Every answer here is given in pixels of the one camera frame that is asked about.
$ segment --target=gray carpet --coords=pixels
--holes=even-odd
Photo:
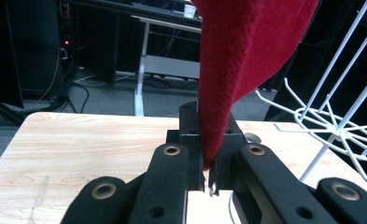
[[[76,79],[91,76],[91,73],[80,71]],[[102,81],[89,78],[81,80],[79,84],[90,93],[87,103],[83,108],[86,114],[103,115],[134,115],[134,88],[136,79],[134,76],[116,81],[114,85],[108,85]],[[178,108],[190,101],[197,100],[198,83],[195,81],[166,79],[159,77],[145,78],[143,100],[145,116],[178,118]],[[274,91],[261,91],[267,99],[274,99]],[[81,110],[87,93],[81,87],[73,85],[69,91],[69,98],[77,112]],[[47,101],[24,100],[25,108],[41,108],[49,105]],[[233,106],[232,113],[237,120],[263,120],[269,105],[262,102],[254,92],[246,95]],[[72,106],[65,105],[57,111],[73,113]],[[0,156],[13,138],[18,127],[9,121],[0,119]]]

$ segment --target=red cloth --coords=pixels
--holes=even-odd
[[[203,17],[198,113],[205,169],[217,156],[233,103],[289,59],[318,0],[192,0]]]

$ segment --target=white wire rack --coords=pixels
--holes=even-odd
[[[367,125],[358,125],[354,122],[351,122],[351,118],[354,116],[356,111],[360,108],[361,104],[367,97],[367,86],[358,96],[357,100],[354,104],[349,108],[346,114],[343,117],[339,117],[335,115],[332,111],[332,105],[330,103],[331,98],[333,97],[336,90],[340,87],[340,84],[343,82],[346,74],[355,63],[355,61],[360,56],[361,52],[367,45],[367,36],[360,45],[360,48],[357,50],[355,55],[353,56],[352,60],[349,62],[348,66],[346,67],[343,74],[337,80],[335,85],[333,86],[331,92],[327,94],[325,100],[320,108],[313,108],[311,107],[314,100],[318,96],[319,90],[322,88],[326,78],[328,77],[329,73],[331,72],[334,64],[336,63],[337,59],[340,57],[346,43],[348,42],[349,38],[354,33],[355,29],[357,28],[360,20],[362,19],[364,13],[367,10],[367,1],[364,3],[362,9],[358,13],[357,18],[352,23],[351,27],[349,28],[343,42],[341,43],[338,50],[335,52],[329,66],[327,67],[324,75],[322,76],[321,80],[319,81],[316,89],[314,90],[311,98],[309,99],[308,103],[305,104],[289,87],[288,81],[285,79],[285,87],[289,91],[289,93],[294,97],[294,99],[299,103],[301,107],[297,108],[296,110],[292,110],[289,108],[284,107],[283,105],[276,104],[272,101],[269,101],[262,97],[258,91],[256,91],[257,95],[267,104],[275,106],[281,110],[284,110],[288,113],[291,113],[296,122],[300,125],[302,129],[285,129],[279,125],[275,125],[279,131],[282,132],[296,132],[296,133],[309,133],[311,136],[316,138],[319,142],[323,144],[323,147],[320,149],[319,153],[316,157],[312,160],[308,168],[303,173],[302,177],[300,178],[301,181],[304,181],[307,176],[310,174],[312,169],[318,163],[320,158],[324,155],[327,149],[333,149],[336,152],[344,154],[348,156],[359,174],[362,178],[367,182],[367,174],[363,170],[360,165],[360,161],[367,161]],[[310,129],[307,126],[318,126],[319,128]],[[320,133],[329,133],[330,136],[325,140],[324,138],[320,137]],[[362,151],[358,152],[357,149],[353,150],[352,146],[355,145],[355,148],[361,148]]]

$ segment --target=desk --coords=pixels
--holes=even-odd
[[[190,27],[186,25],[180,25],[168,21],[153,20],[144,17],[133,16],[145,23],[145,33],[143,36],[142,55],[140,56],[139,75],[137,80],[137,87],[134,92],[134,114],[139,117],[143,117],[143,76],[145,72],[172,75],[178,77],[191,77],[199,78],[200,76],[200,63],[190,62],[178,59],[169,59],[164,57],[148,55],[148,33],[150,25],[160,25],[165,27],[176,28],[179,30],[190,31],[194,33],[201,33],[200,28]]]
[[[271,122],[238,121],[299,177],[321,144],[306,133],[281,133]],[[297,127],[288,123],[288,127]],[[103,175],[130,181],[147,170],[154,149],[178,119],[36,113],[22,124],[0,158],[0,223],[59,223],[89,181]],[[306,183],[339,176],[367,189],[330,151]],[[231,223],[230,192],[210,198],[190,192],[188,223]]]

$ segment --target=light wood tabletop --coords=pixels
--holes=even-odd
[[[300,177],[321,148],[306,133],[282,133],[271,122],[237,121],[255,133]],[[284,123],[290,128],[293,123]],[[115,176],[129,182],[143,174],[154,149],[178,119],[36,113],[22,124],[0,158],[0,223],[59,223],[91,180]],[[306,179],[337,176],[367,190],[360,176],[328,151]],[[219,197],[189,193],[188,223],[232,223],[229,191]]]

